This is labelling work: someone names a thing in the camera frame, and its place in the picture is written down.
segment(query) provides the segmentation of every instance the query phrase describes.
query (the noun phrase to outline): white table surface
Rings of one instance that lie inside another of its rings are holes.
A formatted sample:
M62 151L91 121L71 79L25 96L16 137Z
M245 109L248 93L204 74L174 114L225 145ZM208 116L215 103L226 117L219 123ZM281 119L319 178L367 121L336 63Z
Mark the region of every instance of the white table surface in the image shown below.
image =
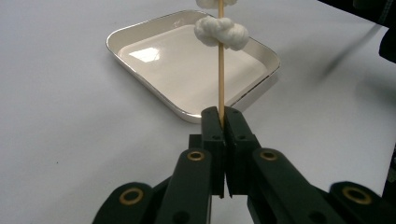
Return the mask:
M116 187L172 174L190 133L106 49L122 27L193 0L0 3L0 223L91 223ZM216 15L215 10L204 10ZM225 15L281 60L244 111L264 147L311 184L382 193L396 138L396 64L387 28L315 0L240 0ZM212 223L252 223L246 197L214 199Z

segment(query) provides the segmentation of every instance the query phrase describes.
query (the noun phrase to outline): wooden stick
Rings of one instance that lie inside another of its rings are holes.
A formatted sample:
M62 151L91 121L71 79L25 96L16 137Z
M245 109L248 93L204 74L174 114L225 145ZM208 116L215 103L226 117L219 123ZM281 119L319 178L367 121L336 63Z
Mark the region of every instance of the wooden stick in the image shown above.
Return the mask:
M219 18L224 17L223 0L219 0ZM224 46L219 42L219 120L224 129Z

